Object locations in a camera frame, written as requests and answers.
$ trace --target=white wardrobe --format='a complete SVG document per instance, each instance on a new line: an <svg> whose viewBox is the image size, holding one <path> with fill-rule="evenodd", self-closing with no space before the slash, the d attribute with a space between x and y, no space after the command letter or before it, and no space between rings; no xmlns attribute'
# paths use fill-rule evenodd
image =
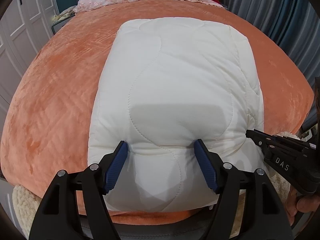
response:
<svg viewBox="0 0 320 240"><path fill-rule="evenodd" d="M23 74L53 35L54 15L55 0L13 0L0 20L0 139Z"/></svg>

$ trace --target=orange blanket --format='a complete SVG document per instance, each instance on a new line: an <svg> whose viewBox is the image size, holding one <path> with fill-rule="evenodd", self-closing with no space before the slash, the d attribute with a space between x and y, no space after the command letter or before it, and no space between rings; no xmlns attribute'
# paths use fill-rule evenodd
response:
<svg viewBox="0 0 320 240"><path fill-rule="evenodd" d="M128 20L159 17L217 21L244 34L263 92L265 131L297 132L310 110L313 92L289 57L250 23L223 8L187 1L115 4L76 15L42 48L23 76L0 147L1 169L10 183L42 197L58 170L72 173L87 167L93 102L116 32ZM85 213L81 198L79 212ZM167 221L179 221L191 213L173 215ZM135 223L146 223L141 214L137 217L142 219Z"/></svg>

